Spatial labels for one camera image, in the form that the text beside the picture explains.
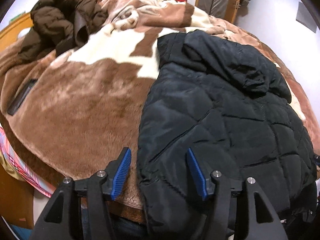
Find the brown and cream plush blanket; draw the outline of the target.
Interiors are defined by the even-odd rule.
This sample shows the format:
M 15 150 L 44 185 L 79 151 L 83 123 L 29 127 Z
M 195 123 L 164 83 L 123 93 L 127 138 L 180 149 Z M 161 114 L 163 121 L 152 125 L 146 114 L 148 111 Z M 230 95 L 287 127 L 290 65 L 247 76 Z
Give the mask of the brown and cream plush blanket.
M 254 47 L 285 79 L 284 67 L 254 36 L 189 3 L 98 1 L 108 18 L 84 46 L 59 56 L 56 50 L 45 51 L 35 61 L 25 62 L 19 57 L 24 36 L 1 52 L 1 124 L 14 148 L 31 153 L 55 174 L 75 180 L 105 168 L 122 148 L 130 148 L 129 173 L 112 211 L 146 221 L 137 152 L 143 108 L 159 76 L 157 40 L 200 30 Z M 9 115 L 9 105 L 30 79 L 37 83 L 18 111 Z M 297 99 L 286 83 L 290 106 L 302 120 Z M 307 123 L 302 122 L 307 130 Z

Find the black puffer jacket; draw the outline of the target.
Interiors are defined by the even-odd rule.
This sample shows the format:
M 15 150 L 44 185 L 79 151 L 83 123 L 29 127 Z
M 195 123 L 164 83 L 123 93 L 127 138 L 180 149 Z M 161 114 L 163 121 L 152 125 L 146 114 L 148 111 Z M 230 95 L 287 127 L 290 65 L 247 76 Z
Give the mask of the black puffer jacket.
M 164 35 L 157 49 L 159 76 L 143 108 L 137 152 L 149 231 L 200 235 L 209 205 L 196 192 L 188 150 L 228 178 L 255 178 L 281 219 L 314 211 L 312 142 L 275 64 L 252 46 L 200 30 Z

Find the grey wall panel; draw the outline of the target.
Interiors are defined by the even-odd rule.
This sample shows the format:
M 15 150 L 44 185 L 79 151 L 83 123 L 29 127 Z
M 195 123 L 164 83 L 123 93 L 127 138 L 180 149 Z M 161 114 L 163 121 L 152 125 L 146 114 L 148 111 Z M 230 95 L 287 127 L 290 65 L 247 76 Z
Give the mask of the grey wall panel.
M 316 33 L 317 24 L 315 20 L 312 18 L 306 6 L 302 2 L 298 3 L 296 21 L 307 27 L 312 32 Z

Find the black remote control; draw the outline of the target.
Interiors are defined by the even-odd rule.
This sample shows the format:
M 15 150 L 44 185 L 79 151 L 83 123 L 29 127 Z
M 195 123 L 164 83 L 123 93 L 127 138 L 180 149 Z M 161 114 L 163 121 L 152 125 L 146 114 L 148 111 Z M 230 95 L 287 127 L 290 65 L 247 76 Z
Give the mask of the black remote control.
M 31 89 L 35 86 L 37 83 L 37 79 L 30 79 L 23 88 L 17 93 L 17 95 L 12 100 L 11 104 L 9 105 L 7 109 L 7 113 L 11 116 L 13 116 L 18 109 L 20 108 L 21 104 L 24 102 L 26 96 L 29 94 Z

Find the wooden headboard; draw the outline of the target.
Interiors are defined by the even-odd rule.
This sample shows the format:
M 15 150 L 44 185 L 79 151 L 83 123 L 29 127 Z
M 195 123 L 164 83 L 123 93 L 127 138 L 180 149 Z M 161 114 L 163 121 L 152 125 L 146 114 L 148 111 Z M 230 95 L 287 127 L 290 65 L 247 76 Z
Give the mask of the wooden headboard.
M 24 13 L 8 26 L 6 26 L 0 34 L 0 51 L 5 50 L 8 46 L 17 41 L 18 35 L 21 31 L 31 28 L 33 22 L 30 17 L 30 13 Z

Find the brown puffer jacket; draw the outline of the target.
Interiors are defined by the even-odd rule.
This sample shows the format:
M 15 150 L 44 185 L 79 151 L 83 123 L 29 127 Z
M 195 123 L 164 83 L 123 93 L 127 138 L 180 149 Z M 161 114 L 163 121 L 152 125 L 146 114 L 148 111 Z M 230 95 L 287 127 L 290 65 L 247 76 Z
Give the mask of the brown puffer jacket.
M 84 46 L 100 30 L 108 12 L 98 0 L 39 0 L 30 11 L 33 27 L 24 38 L 19 57 L 35 61 L 41 53 L 56 56 Z

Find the striped pink bedsheet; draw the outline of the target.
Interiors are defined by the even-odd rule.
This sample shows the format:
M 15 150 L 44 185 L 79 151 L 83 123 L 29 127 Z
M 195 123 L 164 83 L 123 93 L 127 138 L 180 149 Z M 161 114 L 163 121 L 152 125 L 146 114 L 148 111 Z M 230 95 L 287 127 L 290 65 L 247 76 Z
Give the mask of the striped pink bedsheet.
M 1 127 L 1 165 L 13 178 L 26 181 L 37 191 L 50 198 L 56 187 L 36 174 L 12 148 L 3 127 Z

